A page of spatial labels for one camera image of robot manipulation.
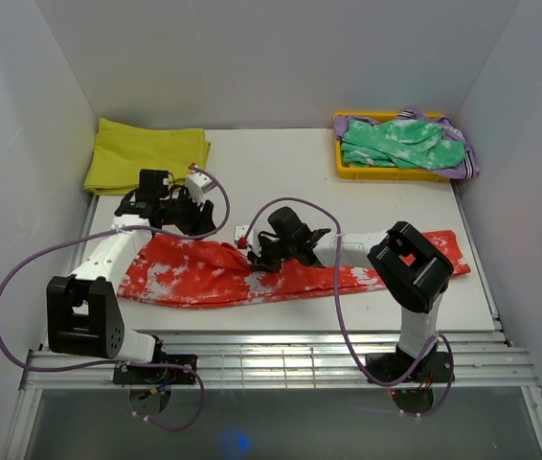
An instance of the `purple cloth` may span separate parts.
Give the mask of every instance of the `purple cloth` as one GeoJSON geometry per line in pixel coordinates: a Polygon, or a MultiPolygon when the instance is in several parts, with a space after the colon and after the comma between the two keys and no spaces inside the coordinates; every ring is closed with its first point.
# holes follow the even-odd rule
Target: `purple cloth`
{"type": "MultiPolygon", "coordinates": [[[[335,118],[333,127],[335,128],[335,135],[340,141],[343,139],[344,134],[348,131],[348,122],[350,120],[358,120],[360,122],[369,123],[372,126],[379,125],[377,120],[367,117],[356,117],[353,115],[344,115],[341,117],[335,118]]],[[[433,170],[433,173],[449,177],[450,179],[468,179],[473,177],[480,170],[475,161],[475,153],[473,153],[473,148],[467,142],[463,133],[452,125],[452,122],[447,117],[440,117],[435,119],[430,119],[426,117],[421,112],[413,108],[399,113],[395,120],[420,120],[421,122],[430,122],[436,123],[441,126],[443,129],[443,139],[449,139],[451,141],[459,141],[464,145],[464,155],[465,159],[459,165],[454,168],[444,168],[442,170],[433,170]]]]}

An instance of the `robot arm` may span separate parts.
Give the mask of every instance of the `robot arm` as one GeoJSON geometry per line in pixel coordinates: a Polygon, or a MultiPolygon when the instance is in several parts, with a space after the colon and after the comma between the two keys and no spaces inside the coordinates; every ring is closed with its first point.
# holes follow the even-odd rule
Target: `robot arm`
{"type": "MultiPolygon", "coordinates": [[[[275,211],[268,222],[275,234],[260,232],[258,244],[253,244],[256,249],[248,253],[254,269],[279,271],[287,259],[334,266],[335,232],[311,231],[289,207],[275,211]]],[[[397,222],[387,232],[342,235],[340,249],[341,265],[375,269],[400,304],[397,354],[413,362],[436,333],[441,298],[454,271],[451,262],[407,222],[397,222]]],[[[434,347],[430,345],[427,352],[434,353],[434,347]]]]}
{"type": "MultiPolygon", "coordinates": [[[[184,186],[169,187],[168,172],[141,170],[139,188],[123,198],[111,229],[174,224],[186,235],[207,233],[215,229],[214,206],[203,197],[214,185],[200,172],[192,172],[184,186]]],[[[124,327],[116,297],[130,264],[152,238],[147,230],[112,234],[69,276],[50,281],[46,295],[53,352],[141,363],[160,359],[162,344],[156,338],[124,327]],[[87,314],[75,310],[84,304],[87,314]]]]}

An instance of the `yellow basket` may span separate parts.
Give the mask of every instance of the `yellow basket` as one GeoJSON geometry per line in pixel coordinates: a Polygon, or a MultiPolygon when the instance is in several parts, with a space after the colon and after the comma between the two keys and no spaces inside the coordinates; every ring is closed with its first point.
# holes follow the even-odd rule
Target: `yellow basket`
{"type": "MultiPolygon", "coordinates": [[[[398,112],[336,112],[333,120],[339,116],[353,115],[354,117],[375,118],[378,122],[390,122],[398,112]]],[[[428,118],[442,117],[441,113],[425,113],[428,118]]],[[[335,139],[335,156],[337,172],[342,179],[377,179],[377,180],[429,180],[432,182],[447,182],[450,179],[434,172],[419,170],[417,168],[377,168],[344,166],[341,161],[341,143],[335,139]]]]}

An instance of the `white table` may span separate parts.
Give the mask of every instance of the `white table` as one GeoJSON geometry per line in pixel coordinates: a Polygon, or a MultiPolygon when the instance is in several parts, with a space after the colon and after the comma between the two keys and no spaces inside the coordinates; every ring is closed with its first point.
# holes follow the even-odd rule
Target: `white table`
{"type": "MultiPolygon", "coordinates": [[[[453,230],[472,272],[452,280],[440,308],[442,331],[492,331],[494,326],[449,184],[408,181],[353,181],[337,177],[333,134],[329,129],[208,130],[212,143],[207,170],[222,182],[232,213],[217,240],[233,241],[237,225],[247,224],[260,206],[278,196],[298,196],[331,211],[344,232],[365,233],[407,220],[419,231],[453,230]]],[[[220,192],[210,193],[215,222],[224,213],[220,192]]],[[[102,196],[91,233],[108,228],[118,196],[102,196]]],[[[290,204],[310,228],[331,223],[314,210],[290,204]]],[[[86,247],[89,253],[95,243],[86,247]]],[[[400,307],[386,290],[342,296],[351,331],[398,331],[400,307]]],[[[179,332],[336,332],[332,297],[239,306],[220,310],[182,310],[120,299],[126,326],[140,331],[179,332]]]]}

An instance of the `green cloth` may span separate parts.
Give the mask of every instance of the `green cloth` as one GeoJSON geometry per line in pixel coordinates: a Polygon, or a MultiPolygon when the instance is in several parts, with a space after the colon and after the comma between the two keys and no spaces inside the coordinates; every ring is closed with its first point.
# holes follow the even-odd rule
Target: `green cloth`
{"type": "Polygon", "coordinates": [[[443,139],[443,129],[418,120],[372,126],[350,120],[341,143],[343,162],[353,166],[453,168],[464,160],[464,144],[443,139]]]}
{"type": "Polygon", "coordinates": [[[101,118],[83,188],[96,195],[125,195],[137,188],[141,169],[169,171],[183,182],[191,163],[205,168],[209,149],[203,129],[142,129],[101,118]]]}

